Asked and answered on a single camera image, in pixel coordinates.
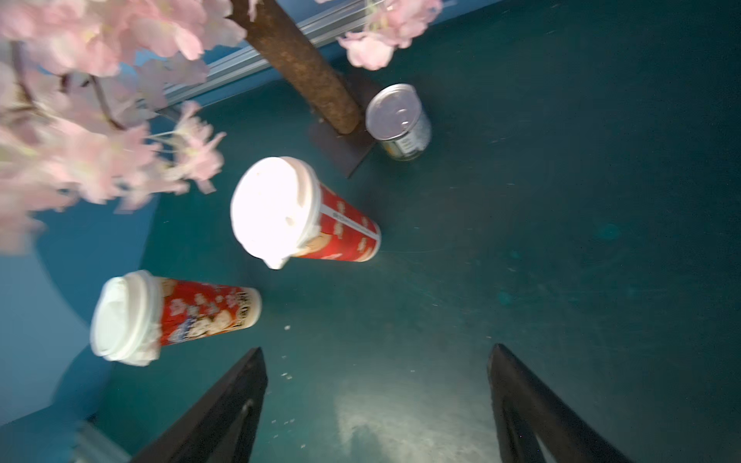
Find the tree metal base plate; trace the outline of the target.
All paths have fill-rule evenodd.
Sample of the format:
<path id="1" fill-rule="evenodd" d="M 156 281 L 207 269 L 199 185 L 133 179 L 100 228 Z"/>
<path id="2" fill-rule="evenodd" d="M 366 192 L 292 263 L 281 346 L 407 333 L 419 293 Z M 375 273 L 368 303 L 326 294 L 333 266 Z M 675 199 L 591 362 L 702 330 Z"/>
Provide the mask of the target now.
<path id="1" fill-rule="evenodd" d="M 312 144 L 347 179 L 361 165 L 376 145 L 376 139 L 366 127 L 367 108 L 382 87 L 362 71 L 351 71 L 343 76 L 347 90 L 360 106 L 361 121 L 353 132 L 343 135 L 324 120 L 314 122 L 308 135 Z"/>

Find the white cup lid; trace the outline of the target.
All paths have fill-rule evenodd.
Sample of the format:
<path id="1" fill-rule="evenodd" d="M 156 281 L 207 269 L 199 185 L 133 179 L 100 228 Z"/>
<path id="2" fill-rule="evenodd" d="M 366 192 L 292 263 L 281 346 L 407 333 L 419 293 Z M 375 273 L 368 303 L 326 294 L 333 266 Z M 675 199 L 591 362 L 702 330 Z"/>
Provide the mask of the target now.
<path id="1" fill-rule="evenodd" d="M 320 234 L 320 200 L 311 166 L 289 156 L 264 158 L 233 191 L 233 234 L 248 254 L 279 270 Z"/>
<path id="2" fill-rule="evenodd" d="M 148 366 L 160 355 L 163 306 L 160 279 L 146 270 L 108 280 L 92 319 L 92 351 L 109 362 Z"/>

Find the red paper cup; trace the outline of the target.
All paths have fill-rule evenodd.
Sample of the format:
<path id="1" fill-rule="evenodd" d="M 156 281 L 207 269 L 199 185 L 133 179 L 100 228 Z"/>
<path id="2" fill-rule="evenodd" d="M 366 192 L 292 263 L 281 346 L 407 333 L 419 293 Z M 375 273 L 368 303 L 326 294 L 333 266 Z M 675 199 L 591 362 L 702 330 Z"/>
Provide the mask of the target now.
<path id="1" fill-rule="evenodd" d="M 318 232 L 310 236 L 295 258 L 367 262 L 381 244 L 380 227 L 343 198 L 320 185 Z"/>
<path id="2" fill-rule="evenodd" d="M 226 334 L 255 325 L 262 297 L 252 287 L 159 278 L 163 294 L 161 346 Z"/>

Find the pink cherry blossom tree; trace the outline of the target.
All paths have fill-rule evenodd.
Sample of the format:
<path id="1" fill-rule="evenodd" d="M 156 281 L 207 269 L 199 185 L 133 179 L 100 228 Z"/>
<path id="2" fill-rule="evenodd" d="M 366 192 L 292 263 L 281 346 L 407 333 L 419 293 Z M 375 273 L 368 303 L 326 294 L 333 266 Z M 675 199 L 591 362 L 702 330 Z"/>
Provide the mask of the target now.
<path id="1" fill-rule="evenodd" d="M 1 250 L 20 254 L 38 214 L 79 201 L 142 208 L 213 191 L 221 135 L 170 85 L 206 82 L 206 52 L 248 42 L 340 134 L 360 106 L 275 1 L 5 1 L 1 5 Z"/>

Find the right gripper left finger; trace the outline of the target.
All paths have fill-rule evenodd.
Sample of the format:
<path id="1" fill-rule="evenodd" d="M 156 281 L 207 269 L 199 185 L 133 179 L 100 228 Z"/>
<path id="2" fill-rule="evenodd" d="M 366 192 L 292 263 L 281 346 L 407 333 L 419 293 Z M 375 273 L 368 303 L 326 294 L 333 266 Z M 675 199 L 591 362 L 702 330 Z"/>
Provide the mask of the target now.
<path id="1" fill-rule="evenodd" d="M 251 349 L 133 462 L 248 462 L 268 378 L 260 347 Z"/>

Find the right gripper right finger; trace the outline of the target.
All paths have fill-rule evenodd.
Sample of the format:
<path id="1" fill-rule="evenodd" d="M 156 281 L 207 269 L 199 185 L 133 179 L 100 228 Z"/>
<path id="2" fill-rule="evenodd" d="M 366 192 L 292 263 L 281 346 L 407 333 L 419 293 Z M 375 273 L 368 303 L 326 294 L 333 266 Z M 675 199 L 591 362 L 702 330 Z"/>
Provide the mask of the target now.
<path id="1" fill-rule="evenodd" d="M 610 444 L 505 345 L 492 348 L 487 365 L 491 407 L 504 462 L 627 462 Z"/>

